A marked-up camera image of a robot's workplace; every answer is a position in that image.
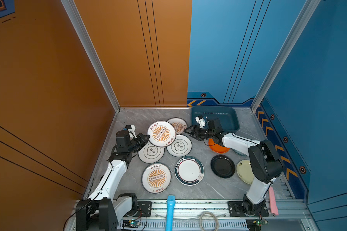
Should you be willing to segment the white flower plate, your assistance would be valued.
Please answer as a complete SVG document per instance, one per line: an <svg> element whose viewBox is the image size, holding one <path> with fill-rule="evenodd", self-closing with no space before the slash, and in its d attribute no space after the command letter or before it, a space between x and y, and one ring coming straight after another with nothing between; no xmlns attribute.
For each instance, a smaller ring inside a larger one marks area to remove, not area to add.
<svg viewBox="0 0 347 231"><path fill-rule="evenodd" d="M152 164L158 162L164 155L165 149L157 147L148 142L139 152L138 157L144 163Z"/></svg>
<svg viewBox="0 0 347 231"><path fill-rule="evenodd" d="M177 135L175 141L166 149L174 157L184 157L191 152L192 142L185 135Z"/></svg>

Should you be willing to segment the orange plastic plate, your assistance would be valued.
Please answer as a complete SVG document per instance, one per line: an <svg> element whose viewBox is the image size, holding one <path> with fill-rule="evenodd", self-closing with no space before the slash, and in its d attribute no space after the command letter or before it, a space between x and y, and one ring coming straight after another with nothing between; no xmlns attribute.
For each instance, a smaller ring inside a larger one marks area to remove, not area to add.
<svg viewBox="0 0 347 231"><path fill-rule="evenodd" d="M208 145L212 151L218 154L225 154L230 150L230 148L226 148L219 144L216 144L213 139L208 140Z"/></svg>

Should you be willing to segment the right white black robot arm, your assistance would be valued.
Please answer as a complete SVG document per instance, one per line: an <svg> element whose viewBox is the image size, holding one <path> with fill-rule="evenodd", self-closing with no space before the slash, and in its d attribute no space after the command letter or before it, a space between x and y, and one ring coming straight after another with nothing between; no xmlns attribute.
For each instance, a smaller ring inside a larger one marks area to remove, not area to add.
<svg viewBox="0 0 347 231"><path fill-rule="evenodd" d="M254 179L243 197L240 211L247 216L260 215L266 208L266 193L285 169L275 146L269 140L254 141L225 131L218 118L207 122L200 116L196 119L199 124L186 128L184 133L198 141L212 139L215 144L249 157Z"/></svg>

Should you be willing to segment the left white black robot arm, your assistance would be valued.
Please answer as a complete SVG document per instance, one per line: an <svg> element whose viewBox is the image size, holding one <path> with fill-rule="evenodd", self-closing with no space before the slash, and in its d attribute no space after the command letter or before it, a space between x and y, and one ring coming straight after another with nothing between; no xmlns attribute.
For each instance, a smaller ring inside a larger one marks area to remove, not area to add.
<svg viewBox="0 0 347 231"><path fill-rule="evenodd" d="M134 126L126 126L116 133L116 144L108 159L104 176L94 192L76 205L77 231L116 231L124 215L137 212L135 193L123 193L116 200L114 197L133 154L142 150L149 139L149 135L135 134Z"/></svg>

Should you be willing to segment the teal plastic bin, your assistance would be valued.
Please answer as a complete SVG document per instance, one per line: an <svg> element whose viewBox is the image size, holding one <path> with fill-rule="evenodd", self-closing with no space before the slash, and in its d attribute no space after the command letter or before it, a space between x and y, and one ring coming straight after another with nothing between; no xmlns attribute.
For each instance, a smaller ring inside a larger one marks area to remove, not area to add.
<svg viewBox="0 0 347 231"><path fill-rule="evenodd" d="M219 119L225 131L236 133L240 129L237 113L234 108L228 106L194 106L191 108L191 124L199 125L196 117L207 119Z"/></svg>

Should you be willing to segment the white plate dark green rim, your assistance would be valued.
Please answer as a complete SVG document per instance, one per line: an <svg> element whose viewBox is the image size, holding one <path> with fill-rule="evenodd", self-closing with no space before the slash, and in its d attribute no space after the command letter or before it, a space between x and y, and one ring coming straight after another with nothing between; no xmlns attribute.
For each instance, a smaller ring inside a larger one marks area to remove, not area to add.
<svg viewBox="0 0 347 231"><path fill-rule="evenodd" d="M201 161L195 157L182 157L175 165L174 175L181 184L194 186L203 180L204 166Z"/></svg>

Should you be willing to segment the large orange sunburst plate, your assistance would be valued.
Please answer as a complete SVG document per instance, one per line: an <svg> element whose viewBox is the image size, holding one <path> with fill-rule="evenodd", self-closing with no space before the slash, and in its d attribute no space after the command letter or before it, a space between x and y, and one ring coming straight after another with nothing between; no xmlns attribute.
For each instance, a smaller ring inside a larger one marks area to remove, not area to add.
<svg viewBox="0 0 347 231"><path fill-rule="evenodd" d="M168 189L172 181L172 174L169 168L156 163L148 166L142 174L143 188L153 194L161 193Z"/></svg>

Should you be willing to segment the black plate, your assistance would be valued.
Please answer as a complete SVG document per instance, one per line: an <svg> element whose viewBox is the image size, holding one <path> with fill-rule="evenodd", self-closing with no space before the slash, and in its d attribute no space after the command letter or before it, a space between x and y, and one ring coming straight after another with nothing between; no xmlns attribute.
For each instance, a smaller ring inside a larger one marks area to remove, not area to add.
<svg viewBox="0 0 347 231"><path fill-rule="evenodd" d="M211 170L215 175L227 179L235 174L236 166L229 157L216 155L211 160Z"/></svg>

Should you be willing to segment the teal patterned small plate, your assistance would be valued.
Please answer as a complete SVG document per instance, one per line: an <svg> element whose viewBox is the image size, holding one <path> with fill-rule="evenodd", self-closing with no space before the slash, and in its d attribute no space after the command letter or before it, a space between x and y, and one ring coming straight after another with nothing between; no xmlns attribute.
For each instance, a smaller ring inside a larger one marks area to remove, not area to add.
<svg viewBox="0 0 347 231"><path fill-rule="evenodd" d="M234 153L236 153L237 155L239 155L239 156L248 157L247 154L244 154L244 153L242 153L242 152L239 152L239 151L237 151L237 150L235 150L235 149L232 149L232 151L233 151Z"/></svg>

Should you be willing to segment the cream yellow plate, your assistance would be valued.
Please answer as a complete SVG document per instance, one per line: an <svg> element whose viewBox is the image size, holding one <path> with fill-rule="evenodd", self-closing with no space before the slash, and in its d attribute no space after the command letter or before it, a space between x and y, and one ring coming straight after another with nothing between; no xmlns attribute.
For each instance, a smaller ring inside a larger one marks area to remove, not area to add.
<svg viewBox="0 0 347 231"><path fill-rule="evenodd" d="M236 171L239 178L246 184L251 185L254 179L250 160L241 160L237 166Z"/></svg>

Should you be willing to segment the left green circuit board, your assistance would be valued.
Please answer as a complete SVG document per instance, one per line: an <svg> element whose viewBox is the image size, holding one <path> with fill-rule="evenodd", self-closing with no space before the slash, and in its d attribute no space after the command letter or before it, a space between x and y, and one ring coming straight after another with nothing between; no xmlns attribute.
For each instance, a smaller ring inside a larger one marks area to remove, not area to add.
<svg viewBox="0 0 347 231"><path fill-rule="evenodd" d="M121 229L124 230L137 230L142 228L142 222L140 219L133 220L123 220L121 224Z"/></svg>

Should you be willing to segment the green circuit board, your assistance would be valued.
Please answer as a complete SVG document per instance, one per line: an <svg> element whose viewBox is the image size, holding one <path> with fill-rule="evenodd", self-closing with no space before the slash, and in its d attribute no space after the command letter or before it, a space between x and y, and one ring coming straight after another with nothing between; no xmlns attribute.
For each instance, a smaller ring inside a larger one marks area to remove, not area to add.
<svg viewBox="0 0 347 231"><path fill-rule="evenodd" d="M261 231L269 222L266 219L247 219L246 224L249 231Z"/></svg>
<svg viewBox="0 0 347 231"><path fill-rule="evenodd" d="M142 222L140 219L133 220L123 220L121 224L121 229L124 230L137 230L142 228Z"/></svg>

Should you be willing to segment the right green circuit board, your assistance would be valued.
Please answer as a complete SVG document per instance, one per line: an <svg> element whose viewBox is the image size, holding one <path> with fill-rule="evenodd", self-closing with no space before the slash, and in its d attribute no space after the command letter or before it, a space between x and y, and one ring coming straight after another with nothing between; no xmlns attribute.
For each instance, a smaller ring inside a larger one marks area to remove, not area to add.
<svg viewBox="0 0 347 231"><path fill-rule="evenodd" d="M266 219L247 219L246 224L249 231L261 231L269 222Z"/></svg>

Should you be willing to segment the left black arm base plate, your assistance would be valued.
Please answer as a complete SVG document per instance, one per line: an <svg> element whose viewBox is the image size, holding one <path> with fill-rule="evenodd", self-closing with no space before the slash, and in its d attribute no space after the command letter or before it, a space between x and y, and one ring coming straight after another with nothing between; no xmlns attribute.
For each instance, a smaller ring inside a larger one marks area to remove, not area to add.
<svg viewBox="0 0 347 231"><path fill-rule="evenodd" d="M121 202L114 207L117 218L123 217L139 217L142 213L146 217L151 216L152 202L151 201L137 201L137 202Z"/></svg>

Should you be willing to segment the aluminium frame rail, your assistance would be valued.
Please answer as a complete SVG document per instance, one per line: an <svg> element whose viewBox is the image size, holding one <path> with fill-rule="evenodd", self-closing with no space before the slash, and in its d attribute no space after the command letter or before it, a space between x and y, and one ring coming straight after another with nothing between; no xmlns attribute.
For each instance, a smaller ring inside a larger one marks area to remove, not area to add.
<svg viewBox="0 0 347 231"><path fill-rule="evenodd" d="M174 206L174 231L248 231L247 219L266 219L262 231L317 231L319 230L307 205L302 200L276 201L278 216L231 217L227 200L177 200Z"/></svg>

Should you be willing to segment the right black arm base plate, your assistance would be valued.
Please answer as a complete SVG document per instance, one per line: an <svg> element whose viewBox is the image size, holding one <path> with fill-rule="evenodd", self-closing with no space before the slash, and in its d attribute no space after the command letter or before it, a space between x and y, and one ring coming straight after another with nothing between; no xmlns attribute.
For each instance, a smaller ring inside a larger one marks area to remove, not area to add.
<svg viewBox="0 0 347 231"><path fill-rule="evenodd" d="M268 217L270 215L266 200L257 205L249 201L229 201L227 205L231 217Z"/></svg>

